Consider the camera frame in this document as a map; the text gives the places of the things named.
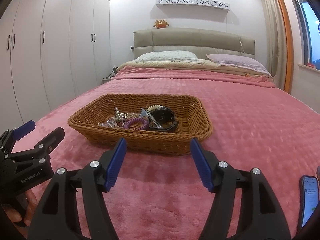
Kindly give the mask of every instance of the smartphone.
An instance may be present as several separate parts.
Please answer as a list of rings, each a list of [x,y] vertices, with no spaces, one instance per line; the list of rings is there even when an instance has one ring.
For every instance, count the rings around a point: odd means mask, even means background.
[[[306,224],[319,203],[319,187],[316,177],[303,175],[300,186],[300,213],[298,231]]]

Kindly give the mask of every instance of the wall shelf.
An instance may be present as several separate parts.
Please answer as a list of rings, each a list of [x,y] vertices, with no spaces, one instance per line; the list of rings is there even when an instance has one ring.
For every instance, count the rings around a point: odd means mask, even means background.
[[[157,6],[170,4],[205,6],[230,11],[230,4],[213,0],[156,0]]]

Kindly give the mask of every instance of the window frame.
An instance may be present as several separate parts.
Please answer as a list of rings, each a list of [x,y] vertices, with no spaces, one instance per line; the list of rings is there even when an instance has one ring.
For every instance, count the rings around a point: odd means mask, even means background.
[[[301,6],[299,0],[292,0],[294,3],[294,7],[298,16],[301,40],[302,40],[302,54],[304,55],[304,64],[307,65],[309,62],[312,63],[312,47],[311,47],[311,37],[309,31],[309,25],[306,21],[304,8]]]

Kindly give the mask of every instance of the orange door frame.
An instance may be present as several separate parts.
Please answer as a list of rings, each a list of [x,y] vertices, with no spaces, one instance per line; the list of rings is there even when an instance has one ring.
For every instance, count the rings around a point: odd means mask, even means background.
[[[287,69],[285,75],[285,83],[284,83],[284,91],[287,93],[291,92],[292,85],[292,75],[293,75],[293,38],[292,38],[292,30],[289,19],[289,14],[287,11],[287,7],[285,6],[284,0],[278,0],[282,17],[284,19],[284,29],[287,40]]]

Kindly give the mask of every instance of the window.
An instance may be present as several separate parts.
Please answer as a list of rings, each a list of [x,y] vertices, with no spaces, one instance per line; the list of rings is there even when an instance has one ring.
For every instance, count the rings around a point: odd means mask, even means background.
[[[312,63],[320,70],[320,21],[307,0],[294,1],[302,27],[305,65]]]

